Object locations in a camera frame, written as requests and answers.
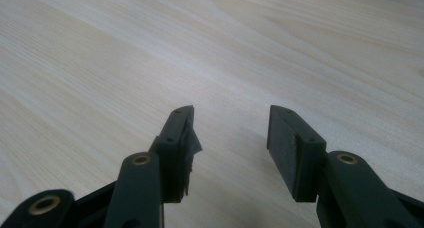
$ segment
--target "wood grain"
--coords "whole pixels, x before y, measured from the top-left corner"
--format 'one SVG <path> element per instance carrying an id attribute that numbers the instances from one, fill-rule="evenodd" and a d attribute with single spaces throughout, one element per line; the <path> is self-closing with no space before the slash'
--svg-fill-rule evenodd
<path id="1" fill-rule="evenodd" d="M 195 106 L 204 151 L 166 227 L 319 227 L 265 149 L 269 107 L 424 200 L 424 0 L 0 0 L 0 222 L 80 198 Z"/>

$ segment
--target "wooden table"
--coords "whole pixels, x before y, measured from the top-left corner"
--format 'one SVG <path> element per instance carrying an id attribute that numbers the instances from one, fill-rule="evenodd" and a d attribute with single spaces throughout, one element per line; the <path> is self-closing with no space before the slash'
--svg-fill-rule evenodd
<path id="1" fill-rule="evenodd" d="M 266 150 L 270 105 L 424 200 L 424 0 L 0 0 L 0 222 L 80 198 L 195 107 L 166 227 L 319 227 Z"/>

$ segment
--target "metal grommet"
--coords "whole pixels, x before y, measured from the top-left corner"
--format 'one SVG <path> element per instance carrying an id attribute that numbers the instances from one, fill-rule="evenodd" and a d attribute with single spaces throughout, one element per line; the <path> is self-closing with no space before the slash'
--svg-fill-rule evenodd
<path id="1" fill-rule="evenodd" d="M 354 165 L 358 163 L 356 157 L 348 155 L 348 154 L 340 154 L 337 156 L 337 159 L 345 164 Z"/>
<path id="2" fill-rule="evenodd" d="M 47 195 L 32 203 L 32 205 L 28 209 L 28 213 L 30 213 L 31 215 L 42 215 L 56 208 L 59 203 L 59 196 Z"/>
<path id="3" fill-rule="evenodd" d="M 149 163 L 151 160 L 150 156 L 148 155 L 139 155 L 133 158 L 132 162 L 134 165 L 145 165 Z"/>

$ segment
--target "clamp jaw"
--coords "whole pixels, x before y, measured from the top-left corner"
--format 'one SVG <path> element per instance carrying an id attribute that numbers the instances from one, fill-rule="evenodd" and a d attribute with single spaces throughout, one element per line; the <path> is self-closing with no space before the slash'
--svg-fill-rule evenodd
<path id="1" fill-rule="evenodd" d="M 118 179 L 75 201 L 67 190 L 47 190 L 22 202 L 1 228 L 164 227 L 163 203 L 187 194 L 194 154 L 194 108 L 174 110 L 148 152 L 128 156 Z"/>
<path id="2" fill-rule="evenodd" d="M 322 227 L 424 227 L 424 203 L 393 191 L 358 155 L 327 153 L 294 111 L 271 106 L 267 148 L 296 202 L 315 202 Z"/>

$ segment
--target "black plastic arm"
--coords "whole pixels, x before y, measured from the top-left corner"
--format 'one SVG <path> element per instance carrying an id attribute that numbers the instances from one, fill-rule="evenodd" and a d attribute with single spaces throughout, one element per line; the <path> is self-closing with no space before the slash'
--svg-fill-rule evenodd
<path id="1" fill-rule="evenodd" d="M 194 108 L 174 110 L 149 152 L 128 156 L 113 182 L 77 201 L 48 190 L 22 202 L 1 228 L 164 227 L 163 203 L 181 202 L 194 154 Z"/>
<path id="2" fill-rule="evenodd" d="M 315 202 L 322 227 L 424 227 L 424 203 L 386 187 L 361 157 L 325 152 L 295 112 L 271 106 L 268 150 L 297 202 Z"/>

